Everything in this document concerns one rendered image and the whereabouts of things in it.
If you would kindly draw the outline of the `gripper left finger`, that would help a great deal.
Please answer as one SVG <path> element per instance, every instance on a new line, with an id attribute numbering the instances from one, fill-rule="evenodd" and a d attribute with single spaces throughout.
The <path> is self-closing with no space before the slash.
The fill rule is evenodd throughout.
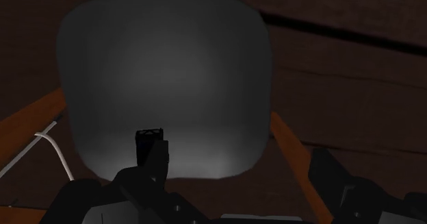
<path id="1" fill-rule="evenodd" d="M 181 195 L 164 189 L 169 153 L 162 129 L 136 132 L 135 145 L 135 167 L 122 169 L 106 186 L 95 179 L 70 181 L 40 224 L 209 224 Z"/>

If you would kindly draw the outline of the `orange wooden frame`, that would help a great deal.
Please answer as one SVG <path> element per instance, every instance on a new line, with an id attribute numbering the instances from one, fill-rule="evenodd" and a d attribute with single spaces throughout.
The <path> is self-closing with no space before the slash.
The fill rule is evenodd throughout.
<path id="1" fill-rule="evenodd" d="M 12 159 L 27 146 L 32 136 L 51 124 L 65 107 L 64 94 L 62 89 L 58 88 L 0 121 L 0 170 L 5 170 Z M 276 112 L 271 113 L 270 129 L 316 215 L 318 223 L 331 224 L 332 214 L 308 179 L 311 154 Z M 6 224 L 18 224 L 19 221 L 36 224 L 44 212 L 25 208 L 0 208 L 0 214 L 6 217 Z"/>

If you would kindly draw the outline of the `large grey rounded cushion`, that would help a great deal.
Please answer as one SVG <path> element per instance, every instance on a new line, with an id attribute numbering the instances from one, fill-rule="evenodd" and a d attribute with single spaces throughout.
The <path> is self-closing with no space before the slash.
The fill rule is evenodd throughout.
<path id="1" fill-rule="evenodd" d="M 251 169 L 269 135 L 272 50 L 238 0 L 91 0 L 62 20 L 57 65 L 75 148 L 98 177 L 135 166 L 161 128 L 169 178 Z"/>

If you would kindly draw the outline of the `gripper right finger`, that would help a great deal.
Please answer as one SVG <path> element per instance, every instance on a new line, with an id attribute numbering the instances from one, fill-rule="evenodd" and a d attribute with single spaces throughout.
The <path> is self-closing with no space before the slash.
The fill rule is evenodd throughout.
<path id="1" fill-rule="evenodd" d="M 327 149 L 313 150 L 308 178 L 332 214 L 331 224 L 427 224 L 427 193 L 394 197 L 351 175 Z"/>

